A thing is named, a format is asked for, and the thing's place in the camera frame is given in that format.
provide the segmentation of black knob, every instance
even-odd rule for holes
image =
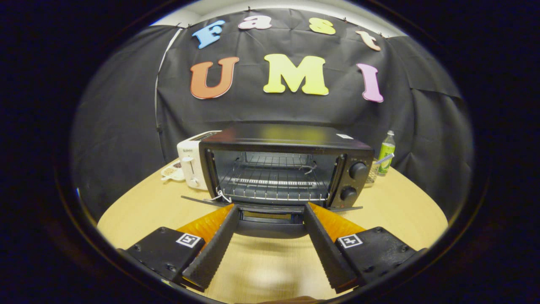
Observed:
[[[341,190],[341,194],[339,196],[342,201],[347,202],[349,200],[356,200],[356,189],[353,187],[347,187],[343,190]]]
[[[353,180],[359,180],[362,177],[367,177],[369,173],[368,167],[363,162],[355,163],[349,168],[349,175]]]

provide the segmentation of black backdrop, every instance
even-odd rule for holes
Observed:
[[[238,29],[245,17],[256,15],[271,17],[272,27]],[[336,33],[311,31],[312,17],[331,21]],[[217,20],[226,22],[220,39],[198,49],[192,34]],[[358,30],[376,37],[381,51],[367,47]],[[410,37],[384,38],[308,11],[242,11],[182,30],[159,69],[177,31],[171,26],[144,29],[103,64],[83,95],[72,133],[72,169],[96,219],[131,187],[177,158],[178,142],[235,121],[327,125],[366,142],[377,155],[391,129],[396,134],[394,168],[428,193],[448,218],[465,199],[473,159],[465,103],[442,66]],[[329,94],[263,92],[268,54],[285,54],[297,66],[305,56],[324,58]],[[207,74],[211,87],[220,80],[217,61],[232,56],[240,61],[230,90],[206,100],[192,96],[190,67],[213,62]],[[382,103],[362,98],[364,82],[357,63],[378,70]]]

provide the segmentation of yellow letter m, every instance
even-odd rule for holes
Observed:
[[[265,60],[270,63],[270,72],[268,73],[268,84],[263,87],[264,92],[285,92],[285,86],[281,84],[283,76],[292,92],[298,90],[305,78],[306,84],[302,87],[302,92],[328,95],[328,88],[325,87],[325,79],[322,74],[322,65],[326,62],[323,58],[306,56],[298,67],[284,54],[269,54],[265,56]]]

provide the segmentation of small plate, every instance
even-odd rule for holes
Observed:
[[[165,167],[161,171],[161,175],[163,175],[163,177],[161,178],[162,181],[166,181],[166,180],[183,181],[186,179],[184,177],[184,171],[182,171],[182,165],[180,164],[180,162],[176,162],[170,166]]]

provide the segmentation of striped straw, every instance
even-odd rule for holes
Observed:
[[[376,161],[375,164],[381,164],[381,163],[391,159],[392,157],[394,157],[394,153],[390,153],[387,156],[381,158],[380,160]]]

